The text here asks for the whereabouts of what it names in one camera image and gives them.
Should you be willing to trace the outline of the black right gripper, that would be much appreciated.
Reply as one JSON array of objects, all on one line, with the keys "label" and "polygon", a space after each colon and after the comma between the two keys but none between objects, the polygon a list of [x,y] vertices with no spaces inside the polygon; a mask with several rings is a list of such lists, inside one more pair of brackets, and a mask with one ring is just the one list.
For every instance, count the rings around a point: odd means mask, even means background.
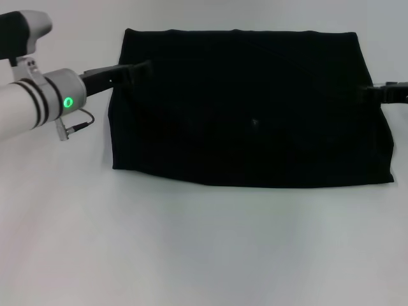
[{"label": "black right gripper", "polygon": [[362,103],[407,104],[408,82],[386,82],[384,86],[369,86],[360,89]]}]

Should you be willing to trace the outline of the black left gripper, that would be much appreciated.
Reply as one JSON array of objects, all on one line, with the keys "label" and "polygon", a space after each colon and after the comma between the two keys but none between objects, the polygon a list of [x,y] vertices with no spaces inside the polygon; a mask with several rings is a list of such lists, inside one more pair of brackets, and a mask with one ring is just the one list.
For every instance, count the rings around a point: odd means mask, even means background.
[{"label": "black left gripper", "polygon": [[84,71],[80,78],[85,85],[87,97],[124,85],[140,85],[152,78],[151,61],[131,65],[115,65]]}]

